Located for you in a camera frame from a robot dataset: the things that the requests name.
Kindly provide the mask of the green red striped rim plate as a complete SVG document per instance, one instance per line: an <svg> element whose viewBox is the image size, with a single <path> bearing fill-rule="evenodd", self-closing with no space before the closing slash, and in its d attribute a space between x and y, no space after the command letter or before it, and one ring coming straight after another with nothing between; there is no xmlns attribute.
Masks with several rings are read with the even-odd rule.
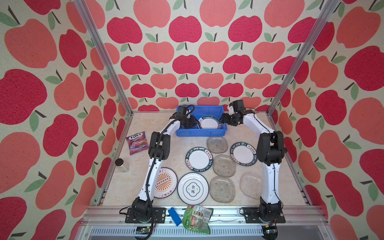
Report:
<svg viewBox="0 0 384 240"><path fill-rule="evenodd" d="M199 129L221 129L222 123L216 116L207 115L199 119L198 127Z"/></svg>

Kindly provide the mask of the clear glass plate top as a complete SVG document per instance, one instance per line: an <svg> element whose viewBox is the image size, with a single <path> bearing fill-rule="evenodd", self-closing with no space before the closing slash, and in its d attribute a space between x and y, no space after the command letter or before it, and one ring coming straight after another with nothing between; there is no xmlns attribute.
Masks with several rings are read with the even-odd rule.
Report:
<svg viewBox="0 0 384 240"><path fill-rule="evenodd" d="M213 154L222 154L228 150L229 146L224 137L213 136L207 139L207 148Z"/></svg>

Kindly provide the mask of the clear glass plate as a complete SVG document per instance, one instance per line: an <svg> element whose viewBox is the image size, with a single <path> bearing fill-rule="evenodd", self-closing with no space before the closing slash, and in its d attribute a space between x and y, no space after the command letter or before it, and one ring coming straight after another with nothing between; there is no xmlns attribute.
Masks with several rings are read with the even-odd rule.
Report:
<svg viewBox="0 0 384 240"><path fill-rule="evenodd" d="M228 150L229 146L224 137L213 136L207 139L207 148L213 154L222 154Z"/></svg>
<svg viewBox="0 0 384 240"><path fill-rule="evenodd" d="M241 191L248 197L258 200L263 192L263 180L257 174L246 172L240 179Z"/></svg>
<svg viewBox="0 0 384 240"><path fill-rule="evenodd" d="M219 203L230 203L235 199L236 186L230 178L216 176L210 182L210 195Z"/></svg>
<svg viewBox="0 0 384 240"><path fill-rule="evenodd" d="M217 155L214 157L214 172L221 177L230 178L236 173L237 164L229 155Z"/></svg>

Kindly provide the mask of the dark lettered rim plate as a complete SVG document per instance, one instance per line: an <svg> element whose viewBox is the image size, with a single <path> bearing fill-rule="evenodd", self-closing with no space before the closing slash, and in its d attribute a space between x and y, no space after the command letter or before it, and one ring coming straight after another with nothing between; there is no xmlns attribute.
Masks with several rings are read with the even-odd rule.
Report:
<svg viewBox="0 0 384 240"><path fill-rule="evenodd" d="M243 167L254 165L257 158L256 149L246 142L236 142L230 148L230 155L232 159Z"/></svg>
<svg viewBox="0 0 384 240"><path fill-rule="evenodd" d="M185 162L190 170L203 173L213 166L214 157L207 148L195 147L187 152Z"/></svg>

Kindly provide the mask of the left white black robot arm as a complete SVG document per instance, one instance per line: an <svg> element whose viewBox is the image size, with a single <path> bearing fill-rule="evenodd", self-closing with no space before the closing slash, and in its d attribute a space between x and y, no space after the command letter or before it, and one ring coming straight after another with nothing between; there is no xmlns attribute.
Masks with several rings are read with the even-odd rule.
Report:
<svg viewBox="0 0 384 240"><path fill-rule="evenodd" d="M171 117L167 126L159 132L153 132L149 146L149 167L145 182L133 201L126 218L127 223L153 223L155 221L155 209L153 200L155 186L159 170L171 151L171 136L181 127L194 127L196 121L190 124L189 117Z"/></svg>

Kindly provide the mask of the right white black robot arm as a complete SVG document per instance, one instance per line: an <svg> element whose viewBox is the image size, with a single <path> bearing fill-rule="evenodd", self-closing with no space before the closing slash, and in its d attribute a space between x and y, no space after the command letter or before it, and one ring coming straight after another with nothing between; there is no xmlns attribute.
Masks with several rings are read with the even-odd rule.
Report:
<svg viewBox="0 0 384 240"><path fill-rule="evenodd" d="M274 222L284 206L279 194L280 165L287 152L283 133L268 127L251 110L224 113L220 121L231 126L244 124L259 136L256 155L263 167L263 191L258 218L263 223Z"/></svg>

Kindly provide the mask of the blue plastic bin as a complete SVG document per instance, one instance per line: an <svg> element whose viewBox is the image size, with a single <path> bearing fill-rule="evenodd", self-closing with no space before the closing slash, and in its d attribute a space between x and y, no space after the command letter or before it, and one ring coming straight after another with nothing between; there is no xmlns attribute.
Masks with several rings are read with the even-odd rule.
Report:
<svg viewBox="0 0 384 240"><path fill-rule="evenodd" d="M217 118L221 118L224 114L224 108L222 106L195 106L194 111L191 116L194 116L196 120L199 120L202 116L212 115ZM227 131L227 124L222 123L221 129L178 129L176 131L177 136L179 137L213 137L221 136L223 137Z"/></svg>

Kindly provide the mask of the clear glass plate middle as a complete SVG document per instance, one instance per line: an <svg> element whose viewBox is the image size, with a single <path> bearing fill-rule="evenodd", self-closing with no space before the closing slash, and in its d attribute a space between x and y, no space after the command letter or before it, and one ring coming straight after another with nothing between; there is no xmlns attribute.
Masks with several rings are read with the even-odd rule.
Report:
<svg viewBox="0 0 384 240"><path fill-rule="evenodd" d="M236 173L237 164L229 155L217 155L214 157L214 172L221 177L230 178Z"/></svg>

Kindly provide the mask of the orange sunburst plate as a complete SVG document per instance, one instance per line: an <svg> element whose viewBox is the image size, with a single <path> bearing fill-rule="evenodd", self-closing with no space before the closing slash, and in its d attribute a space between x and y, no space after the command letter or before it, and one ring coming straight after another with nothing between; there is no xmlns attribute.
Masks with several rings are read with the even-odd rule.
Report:
<svg viewBox="0 0 384 240"><path fill-rule="evenodd" d="M171 196L177 185L178 176L176 172L170 168L161 168L155 185L154 197L156 199L165 199Z"/></svg>

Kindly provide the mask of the white plate black emblem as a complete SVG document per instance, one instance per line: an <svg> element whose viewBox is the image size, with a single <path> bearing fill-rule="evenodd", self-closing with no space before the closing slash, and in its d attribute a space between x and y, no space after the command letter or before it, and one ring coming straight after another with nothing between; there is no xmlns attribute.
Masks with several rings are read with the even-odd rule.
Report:
<svg viewBox="0 0 384 240"><path fill-rule="evenodd" d="M188 173L179 180L177 190L182 202L196 206L207 199L210 188L204 176L198 173Z"/></svg>

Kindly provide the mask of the small jar black lid left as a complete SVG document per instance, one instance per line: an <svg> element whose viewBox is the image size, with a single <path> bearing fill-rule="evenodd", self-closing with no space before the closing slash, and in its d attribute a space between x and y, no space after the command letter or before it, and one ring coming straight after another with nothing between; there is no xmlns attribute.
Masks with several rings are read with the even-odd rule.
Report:
<svg viewBox="0 0 384 240"><path fill-rule="evenodd" d="M129 171L129 164L127 161L124 161L121 158L118 158L115 160L115 165L117 170L119 170L122 173L126 173Z"/></svg>

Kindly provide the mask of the green snack packet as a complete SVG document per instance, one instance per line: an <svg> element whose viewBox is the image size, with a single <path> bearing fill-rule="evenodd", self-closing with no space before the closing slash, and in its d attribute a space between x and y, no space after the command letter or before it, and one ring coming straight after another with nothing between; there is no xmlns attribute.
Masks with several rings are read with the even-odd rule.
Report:
<svg viewBox="0 0 384 240"><path fill-rule="evenodd" d="M182 224L187 230L201 233L211 234L209 221L213 215L214 209L202 206L188 206L184 212Z"/></svg>

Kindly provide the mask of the blue rectangular block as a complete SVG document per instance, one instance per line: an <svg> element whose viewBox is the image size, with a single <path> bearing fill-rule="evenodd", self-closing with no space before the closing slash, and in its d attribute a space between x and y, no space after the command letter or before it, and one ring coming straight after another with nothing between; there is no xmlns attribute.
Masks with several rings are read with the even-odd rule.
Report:
<svg viewBox="0 0 384 240"><path fill-rule="evenodd" d="M182 223L181 217L178 215L176 210L174 208L170 208L168 210L170 217L172 218L173 222L176 226L179 226Z"/></svg>

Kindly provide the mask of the aluminium right corner post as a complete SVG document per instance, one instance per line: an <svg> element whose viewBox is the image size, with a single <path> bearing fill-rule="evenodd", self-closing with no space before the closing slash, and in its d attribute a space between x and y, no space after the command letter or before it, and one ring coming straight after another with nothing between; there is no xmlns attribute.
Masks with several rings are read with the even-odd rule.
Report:
<svg viewBox="0 0 384 240"><path fill-rule="evenodd" d="M289 70L289 73L286 77L284 77L283 82L276 93L275 97L273 98L270 107L267 111L267 116L271 117L273 112L275 111L276 107L281 101L281 98L283 97L285 91L288 89L288 86L290 82L293 80L294 76L298 72L300 66L304 62L307 54L312 49L315 41L319 37L321 31L325 27L329 17L333 14L334 9L337 7L339 1L336 0L329 0L325 3L324 7L322 8L319 17L314 23L314 26L312 27L306 41L303 43L303 47L300 49L299 54L297 55L295 61L292 64L292 67Z"/></svg>

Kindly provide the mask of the aluminium left corner post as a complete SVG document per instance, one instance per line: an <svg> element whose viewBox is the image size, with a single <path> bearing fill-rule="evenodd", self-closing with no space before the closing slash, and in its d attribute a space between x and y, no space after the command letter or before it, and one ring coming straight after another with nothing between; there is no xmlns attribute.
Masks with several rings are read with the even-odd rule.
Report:
<svg viewBox="0 0 384 240"><path fill-rule="evenodd" d="M89 32L91 40L93 41L93 43L94 43L94 45L98 51L98 54L101 58L101 61L102 61L103 65L105 66L107 74L109 75L109 77L112 81L112 84L113 84L115 90L117 91L117 95L119 96L119 98L123 104L123 107L127 111L128 116L131 117L133 115L133 110L132 110L131 105L128 101L128 98L125 94L125 90L124 90L123 85L120 81L120 78L114 69L114 66L113 66L112 60L110 58L110 55L107 51L107 48L105 47L105 44L103 43L103 41L100 37L96 23L93 20L92 14L91 14L88 6L87 6L87 3L86 3L86 1L79 1L79 0L75 0L74 2L75 2L77 10L78 10L84 24L85 24L85 26Z"/></svg>

